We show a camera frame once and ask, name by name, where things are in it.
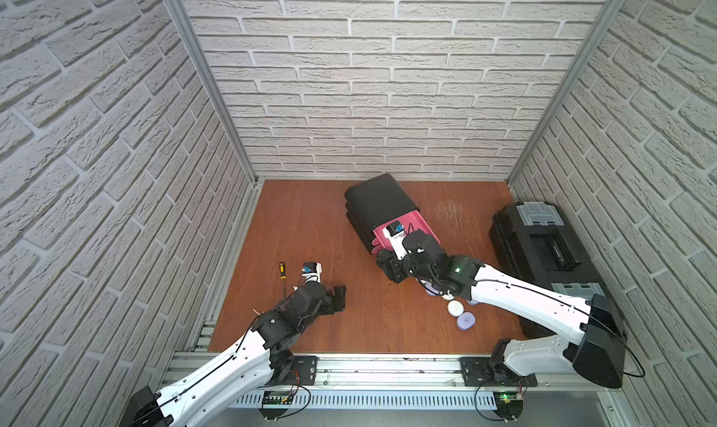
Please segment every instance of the black cable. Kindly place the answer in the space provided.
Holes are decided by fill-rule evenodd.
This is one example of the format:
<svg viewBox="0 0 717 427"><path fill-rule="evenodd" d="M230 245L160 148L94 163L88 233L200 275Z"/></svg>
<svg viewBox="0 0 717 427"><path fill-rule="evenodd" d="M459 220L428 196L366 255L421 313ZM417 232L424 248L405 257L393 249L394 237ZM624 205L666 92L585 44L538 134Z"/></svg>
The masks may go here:
<svg viewBox="0 0 717 427"><path fill-rule="evenodd" d="M546 298L548 298L548 299L552 299L553 301L558 302L558 303L562 304L563 306L571 306L570 304L567 304L565 301L561 301L561 300L558 299L558 298L554 298L554 297L551 297L550 295L546 295L546 294L544 294L544 293L541 293L540 291L537 291L537 290L535 290L534 288L524 287L524 286L521 286L521 285L518 285L518 284L510 284L510 283L508 283L508 282L503 282L503 281L500 281L500 280L498 280L498 279L476 279L475 281L476 281L476 282L498 282L499 284L505 284L506 286L509 286L509 287L522 288L522 289L524 289L524 290L529 290L529 291L532 291L533 293L537 293L537 294L539 294L539 295L542 295L542 296L544 296L544 297L546 297ZM615 332L613 332L612 329L610 329L608 326L605 325L605 323L603 323L603 322L600 321L599 319L595 318L593 315L590 315L589 313L587 313L587 312L585 312L585 311L582 311L582 310L578 309L577 307L574 307L574 306L572 306L572 307L573 307L573 309L574 309L575 311L580 312L581 314L583 314L583 315L587 316L588 318L592 319L593 321L595 321L597 324L600 324L607 332L609 332L610 334L612 334L612 335L615 337L615 339L616 339L618 342L620 342L620 343L624 346L624 348L630 353L630 355L632 356L632 359L635 361L635 363L637 364L637 366L640 367L640 374L632 374L632 373L630 373L630 372L625 372L625 371L623 371L623 374L624 374L624 375L628 375L628 376L630 376L630 377L632 377L632 378L644 378L644 377L645 377L645 368L642 366L642 363L641 363L640 360L637 358L637 356L634 354L634 352L630 349L630 347L627 346L627 343L625 343L625 342L623 341L623 339L622 339L622 337L621 337L620 335L618 335L618 334L616 334Z"/></svg>
<svg viewBox="0 0 717 427"><path fill-rule="evenodd" d="M239 346L237 346L237 350L234 352L235 354L239 351L239 348L242 347L242 343L244 343L244 339L246 338L246 334L249 333L249 329L252 328L252 324L254 324L254 322L259 318L259 316L261 316L261 315L256 315L256 317L252 320L252 322L249 323L249 326L246 328L246 331L244 332L244 335L242 335L242 340L239 342ZM167 400L166 402L163 402L161 405L158 405L158 406L157 406L156 408L154 408L152 411L149 411L148 413L146 413L146 414L140 416L139 418L135 419L134 421L132 421L131 423L129 423L129 424L127 424L126 426L123 426L123 427L132 427L132 426L134 426L137 422L142 421L144 418L146 418L146 417L149 416L150 414L154 413L155 411L159 410L160 408L164 407L165 405L167 405L168 403L172 402L173 400L176 402L176 401L178 400L179 396L184 395L187 391L189 391L189 390L191 390L192 388L194 388L195 386L199 385L199 383L202 382L202 380L204 380L204 379L210 377L211 374L212 374L214 371L216 371L217 369L220 369L220 368L222 367L222 365L224 365L224 364L225 364L226 362L228 362L229 360L232 360L232 357L231 357L231 356L228 357L227 360L224 360L223 362L221 362L219 365L217 365L214 369L212 369L211 371L209 371L207 374L205 374L201 379L197 380L195 383L191 384L191 385L188 386L187 388L184 388L184 390L183 390L179 395L177 395L176 397L173 397L172 399L169 399L169 400Z"/></svg>
<svg viewBox="0 0 717 427"><path fill-rule="evenodd" d="M164 407L164 406L167 405L168 403L170 403L170 402L172 402L172 401L177 402L177 401L179 400L179 396L183 396L187 391L189 391L189 390L191 390L192 388L194 388L195 386L199 385L199 383L202 382L202 380L204 380L204 379L210 377L210 376L211 376L211 373L213 373L213 372L216 371L217 369L220 369L220 368L222 367L222 365L224 365L224 363L228 362L228 361L231 360L231 359L232 359L232 357L228 357L227 360L224 360L223 362L221 362L221 363L220 363L219 365L217 365L214 369L212 369L212 370L209 371L207 374L205 374L201 379L197 380L195 383L191 384L191 385L188 386L187 388L184 388L184 390L183 390L179 395L173 397L172 399L169 399L169 400L163 402L161 405L158 405L158 406L157 406L156 408L154 408L152 411L149 411L147 414L144 414L144 415L140 416L139 418L135 419L135 420L132 421L130 424L127 424L127 425L124 426L124 427L132 427L133 425L135 425L135 423L137 423L137 422L139 422L139 421L142 421L144 418L146 418L146 417L149 416L150 414L154 413L155 411L159 410L160 408Z"/></svg>
<svg viewBox="0 0 717 427"><path fill-rule="evenodd" d="M276 421L279 421L280 419L283 419L283 418L288 418L289 416L293 416L293 415L299 413L301 410L303 410L304 408L308 407L309 404L311 403L311 392L309 391L309 389L308 389L307 387L305 387L305 386L303 386L303 385L299 385L299 384L296 384L296 386L298 386L298 387L300 387L300 388L303 388L304 390L306 390L307 393L309 393L309 397L308 397L308 400L306 401L306 404L304 404L303 407L299 408L297 411L295 411L295 412L293 412L293 413L289 413L289 414L287 414L287 415L281 415L281 416L277 417L277 418L276 418Z"/></svg>
<svg viewBox="0 0 717 427"><path fill-rule="evenodd" d="M478 390L479 390L482 386L484 386L486 383L488 383L488 382L483 382L483 383L481 383L481 384L478 386L478 388L475 389L475 392L473 393L473 408L475 408L475 412L478 413L478 414L480 415L480 417L483 418L483 419L486 419L486 420L488 420L488 421L493 421L493 422L503 422L503 421L504 421L503 418L500 418L500 419L491 419L491 418L486 417L484 414L480 413L480 410L478 410Z"/></svg>
<svg viewBox="0 0 717 427"><path fill-rule="evenodd" d="M252 320L252 322L249 323L249 326L246 328L246 331L244 331L244 335L242 335L242 340L239 342L239 345L237 346L237 350L234 351L235 354L239 351L239 348L242 347L242 343L244 343L244 339L246 338L246 334L249 333L249 329L252 328L252 324L254 324L254 322L257 321L260 316L261 316L261 315L256 315L256 316L254 317L254 319Z"/></svg>

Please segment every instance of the pink tray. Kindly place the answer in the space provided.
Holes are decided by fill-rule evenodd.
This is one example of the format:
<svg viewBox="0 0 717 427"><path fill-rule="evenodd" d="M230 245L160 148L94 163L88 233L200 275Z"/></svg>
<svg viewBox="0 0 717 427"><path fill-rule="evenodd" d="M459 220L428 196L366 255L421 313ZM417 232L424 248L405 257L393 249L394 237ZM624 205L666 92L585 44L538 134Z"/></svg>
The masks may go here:
<svg viewBox="0 0 717 427"><path fill-rule="evenodd" d="M409 226L411 228L411 232L414 230L423 230L424 233L430 234L433 237L436 238L436 241L438 243L441 243L441 241L438 239L438 237L435 235L433 230L430 228L428 223L426 223L425 220L423 220L423 217L421 216L421 213L417 210L412 210L411 212L404 214L403 216L400 216L398 218L394 218L393 220L387 221L383 225L380 225L376 227L376 229L373 230L373 234L376 236L376 238L373 239L372 245L373 250L371 251L372 254L376 254L382 249L387 249L393 251L394 248L391 246L391 242L389 242L389 239L384 237L383 229L393 223L394 221L400 221L401 225L404 226L404 229L408 232Z"/></svg>

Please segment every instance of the stacked black bin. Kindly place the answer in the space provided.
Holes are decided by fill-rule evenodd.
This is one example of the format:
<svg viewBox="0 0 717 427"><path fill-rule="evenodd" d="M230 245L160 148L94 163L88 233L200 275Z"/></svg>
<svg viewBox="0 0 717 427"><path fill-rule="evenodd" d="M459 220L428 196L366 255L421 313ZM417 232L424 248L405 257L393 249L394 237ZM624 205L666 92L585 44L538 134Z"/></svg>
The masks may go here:
<svg viewBox="0 0 717 427"><path fill-rule="evenodd" d="M373 230L413 210L416 203L388 173L351 186L344 193L346 217L356 230L366 250L372 252Z"/></svg>

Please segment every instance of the wire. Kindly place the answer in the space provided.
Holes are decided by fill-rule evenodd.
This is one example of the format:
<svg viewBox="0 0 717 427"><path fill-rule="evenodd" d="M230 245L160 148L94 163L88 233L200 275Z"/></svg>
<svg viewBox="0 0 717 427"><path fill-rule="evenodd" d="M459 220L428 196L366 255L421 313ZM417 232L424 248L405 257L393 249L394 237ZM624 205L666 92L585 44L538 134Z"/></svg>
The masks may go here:
<svg viewBox="0 0 717 427"><path fill-rule="evenodd" d="M289 396L288 396L287 398L285 398L284 400L282 400L282 402L286 402L287 400L289 400L289 398L290 398L291 396L296 396L296 392L299 391L299 387L298 387L297 385L299 385L299 384L301 383L301 378L300 378L300 376L299 376L299 371L297 371L296 368L294 368L294 373L296 374L296 383L293 383L293 384L289 387ZM291 394L291 391L294 389L294 386L297 386L297 387L296 387L296 392L294 392L293 394Z"/></svg>
<svg viewBox="0 0 717 427"><path fill-rule="evenodd" d="M261 315L256 315L256 316L254 317L254 319L252 320L252 322L249 323L249 326L246 327L246 331L244 331L244 335L242 335L242 339L241 339L241 341L239 341L239 345L237 346L237 350L234 351L235 354L239 351L239 348L242 347L242 344L244 344L244 339L246 338L246 334L249 333L249 329L252 328L252 324L254 324L254 322L257 321L260 316L261 316Z"/></svg>
<svg viewBox="0 0 717 427"><path fill-rule="evenodd" d="M546 295L546 294L541 293L540 291L537 291L537 290L535 290L535 289L533 289L533 288L530 288L530 287L524 287L524 286L521 286L521 285L518 285L518 284L510 284L510 283L508 283L508 282L503 282L503 281L500 281L500 280L498 280L498 279L476 279L475 281L476 281L476 282L498 282L499 284L505 284L506 286L509 286L509 287L522 288L522 289L524 289L524 290L529 290L529 291L532 291L533 293L537 293L537 294L539 294L539 295L542 295L542 296L544 296L544 297L546 297L546 298L548 298L548 299L552 299L553 301L558 302L558 303L562 304L563 306L571 306L570 304L567 304L565 301L561 301L561 300L558 299L558 298L551 297L550 295ZM630 355L632 356L632 359L635 361L635 363L637 363L637 366L640 367L640 374L632 374L632 373L630 373L630 372L625 372L625 371L623 371L623 374L624 374L624 375L628 375L628 376L630 376L630 377L632 377L632 378L644 378L644 377L645 377L645 368L642 366L642 363L641 363L640 360L637 358L637 356L634 354L634 352L630 349L630 347L627 346L627 343L625 343L625 342L623 341L623 339L622 339L622 337L621 337L620 335L618 335L618 334L616 334L615 332L613 332L612 329L610 329L608 326L605 325L605 323L603 323L603 322L600 321L599 319L595 318L593 315L590 315L589 313L587 313L587 312L585 312L585 311L583 311L583 310L580 310L580 309L578 309L577 307L572 306L572 308L573 308L573 310L575 310L576 312L580 312L581 314L583 314L583 315L587 316L588 318L590 318L591 320L595 321L597 324L600 324L600 326L602 326L607 332L609 332L612 336L614 336L614 337L615 337L615 340L617 340L618 342L620 342L620 343L624 346L624 348L630 353Z"/></svg>
<svg viewBox="0 0 717 427"><path fill-rule="evenodd" d="M261 315L256 315L256 316L254 317L254 319L252 320L252 322L249 323L249 326L246 328L246 331L244 331L244 335L242 335L242 340L239 342L239 345L237 346L237 350L234 352L235 354L239 351L239 348L242 347L242 344L244 343L244 339L246 338L246 334L248 334L248 333L249 333L249 329L252 328L252 324L254 324L254 322L255 322L257 319L259 319L260 316L261 316ZM122 427L133 427L133 426L135 426L135 425L138 425L137 422L142 421L144 418L146 418L146 417L149 416L150 414L154 413L155 411L159 410L160 408L164 407L164 406L167 405L168 403L170 403L170 402L172 402L172 401L175 401L175 402L176 402L176 401L179 399L179 396L184 395L187 391L189 391L189 390L191 390L192 388L194 388L195 386L199 385L199 383L202 382L202 380L204 380L204 379L210 377L210 376L211 376L211 373L213 373L213 372L216 371L217 369L220 369L220 368L222 367L222 365L224 365L225 363L227 363L229 360L233 360L233 358L234 358L233 355L232 355L232 356L229 356L229 357L227 358L227 360L224 360L223 362L221 362L221 363L220 363L219 365L217 365L214 369L212 369L212 370L209 371L207 374L205 374L204 376L202 376L201 379L197 380L195 383L191 384L190 386L184 388L183 391L182 391L180 394L178 394L177 396L175 396L175 397L173 397L172 399L169 399L169 400L163 402L161 405L158 405L158 406L157 406L156 408L154 408L153 410L149 411L148 413L146 413L146 414L140 416L139 418L135 419L135 420L132 421L131 423L127 424L126 426L122 426Z"/></svg>
<svg viewBox="0 0 717 427"><path fill-rule="evenodd" d="M123 426L123 427L133 427L134 425L138 425L137 422L142 421L144 418L146 418L146 417L149 416L150 414L154 413L155 411L159 410L160 408L164 407L164 406L167 405L168 403L173 402L173 401L174 401L174 402L179 401L179 396L183 396L187 391L191 390L193 387L197 386L200 382L202 382L202 380L204 380L204 379L210 377L211 373L213 373L213 372L216 371L217 369L220 369L224 363L228 362L228 361L231 360L231 359L232 359L232 356L228 357L227 360L224 360L223 362L221 362L221 363L220 363L219 365L217 365L214 369L212 369L212 370L209 371L206 375L204 375L201 379L197 380L195 383L191 384L191 385L188 386L187 388L184 388L184 390L183 390L180 394L178 394L177 396L173 397L172 399L169 399L169 400L163 402L161 405L157 405L157 407L154 408L153 410L151 410L151 411L149 411L148 413L146 413L146 414L140 416L139 418L135 419L134 421L132 421L131 423L129 423L129 424L127 424L126 426Z"/></svg>
<svg viewBox="0 0 717 427"><path fill-rule="evenodd" d="M488 381L481 383L481 384L475 389L475 391L473 392L473 408L475 408L475 412L476 412L477 414L479 414L480 417L483 418L483 419L487 419L488 421L493 421L493 422L503 422L503 421L504 421L503 418L500 418L500 419L488 418L488 417L485 416L484 414L480 413L480 410L478 410L478 390L479 390L482 386L484 386L486 383L488 383Z"/></svg>
<svg viewBox="0 0 717 427"><path fill-rule="evenodd" d="M306 390L307 393L309 393L309 397L308 397L308 399L307 399L307 401L306 401L306 404L304 404L303 407L299 408L297 411L295 411L295 412L293 412L293 413L289 413L289 414L287 414L287 415L278 416L278 417L275 419L275 421L279 421L280 419L288 418L289 416L293 416L293 415L299 413L299 412L300 412L301 410L303 410L304 408L308 407L309 404L311 403L311 392L309 391L309 389L308 389L307 387L305 387L305 386L302 386L302 385L298 385L298 384L297 384L297 386L300 387L300 388L303 388L304 390Z"/></svg>

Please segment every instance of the black toolbox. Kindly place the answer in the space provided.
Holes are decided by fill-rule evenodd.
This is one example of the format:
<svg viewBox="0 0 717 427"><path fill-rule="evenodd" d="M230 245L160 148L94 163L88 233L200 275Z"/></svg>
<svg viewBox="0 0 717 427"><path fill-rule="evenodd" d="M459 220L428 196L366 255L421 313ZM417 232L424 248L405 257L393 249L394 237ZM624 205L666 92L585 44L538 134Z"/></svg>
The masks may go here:
<svg viewBox="0 0 717 427"><path fill-rule="evenodd" d="M605 283L559 207L547 202L507 204L493 216L490 240L510 276L570 296L607 297ZM528 338L554 332L520 317Z"/></svg>

